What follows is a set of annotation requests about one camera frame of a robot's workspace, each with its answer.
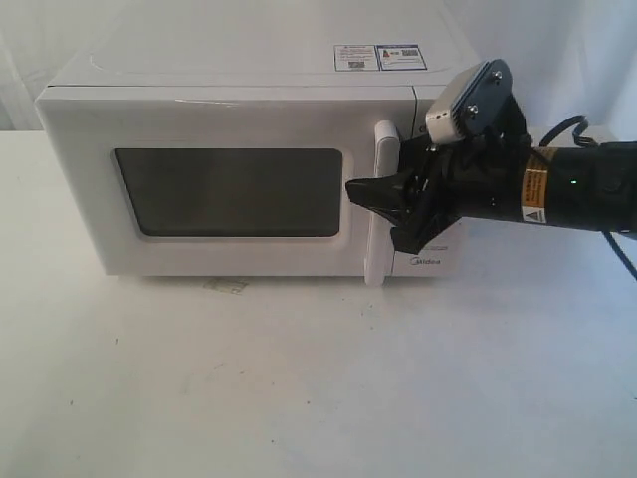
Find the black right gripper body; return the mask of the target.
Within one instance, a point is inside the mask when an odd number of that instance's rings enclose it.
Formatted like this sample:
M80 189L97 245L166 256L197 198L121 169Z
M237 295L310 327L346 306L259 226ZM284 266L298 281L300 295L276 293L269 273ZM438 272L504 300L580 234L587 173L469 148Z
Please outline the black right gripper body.
M461 217L521 223L530 145L526 119L512 97L478 136L442 146L428 134L403 142L399 169L414 175L404 228L412 234L441 231Z

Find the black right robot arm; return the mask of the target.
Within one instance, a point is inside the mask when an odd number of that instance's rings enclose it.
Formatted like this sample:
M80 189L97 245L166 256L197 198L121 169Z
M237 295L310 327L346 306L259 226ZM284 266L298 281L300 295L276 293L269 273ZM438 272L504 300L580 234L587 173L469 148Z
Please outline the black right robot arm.
M398 171L349 181L349 200L390 224L395 250L418 253L461 218L633 234L636 144L598 143L571 117L538 145L509 101L481 133L451 144L430 135L400 146Z

